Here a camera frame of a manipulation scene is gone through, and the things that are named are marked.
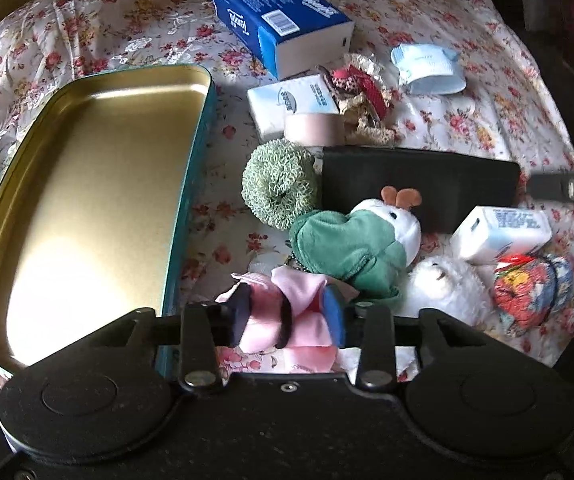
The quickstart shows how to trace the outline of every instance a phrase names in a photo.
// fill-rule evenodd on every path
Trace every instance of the floral tablecloth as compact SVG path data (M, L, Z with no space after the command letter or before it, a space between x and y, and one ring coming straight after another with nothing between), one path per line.
M409 96L395 89L389 122L396 145L517 161L531 170L574 168L570 139L532 56L490 0L329 0L352 19L352 50L386 60L402 42L456 49L468 80L454 96ZM32 0L0 23L0 176L49 97L88 74L125 66L196 62L217 84L217 118L204 180L193 206L182 274L185 297L212 298L231 272L287 253L285 234L259 224L240 197L240 176L257 144L245 91L272 81L214 15L211 0ZM146 143L147 132L142 142ZM574 208L542 208L554 228L550 249L574 267ZM423 236L422 253L445 250ZM574 299L565 311L520 338L488 333L553 364L574 335ZM224 372L280 370L280 352L243 355L221 349ZM352 361L355 355L347 359ZM351 368L340 356L338 367Z

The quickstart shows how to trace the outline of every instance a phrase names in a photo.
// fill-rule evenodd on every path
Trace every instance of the blue tissue package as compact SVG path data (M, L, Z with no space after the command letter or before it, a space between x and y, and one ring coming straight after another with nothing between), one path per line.
M349 51L353 22L325 0L213 0L227 28L278 79Z

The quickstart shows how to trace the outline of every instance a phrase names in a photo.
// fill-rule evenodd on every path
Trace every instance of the metal tray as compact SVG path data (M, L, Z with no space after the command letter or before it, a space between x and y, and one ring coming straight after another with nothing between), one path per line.
M214 107L196 65L82 78L49 100L0 184L2 371L134 308L173 309Z

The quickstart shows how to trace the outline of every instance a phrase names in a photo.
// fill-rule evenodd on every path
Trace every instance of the mesh scouring ball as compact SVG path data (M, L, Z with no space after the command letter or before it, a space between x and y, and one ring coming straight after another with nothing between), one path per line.
M243 200L261 222L280 230L315 209L314 157L285 139L258 146L243 171Z

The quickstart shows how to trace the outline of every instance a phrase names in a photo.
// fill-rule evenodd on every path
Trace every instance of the red bow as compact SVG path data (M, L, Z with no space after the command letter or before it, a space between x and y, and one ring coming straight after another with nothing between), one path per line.
M385 104L385 99L382 98L381 91L378 86L376 86L376 83L373 81L371 76L353 65L350 65L349 68L339 68L338 70L334 70L332 75L337 79L347 79L350 76L355 77L361 90L365 92L368 101L371 103L374 110L376 110L378 118L380 120L385 118L385 115L387 115L387 105Z

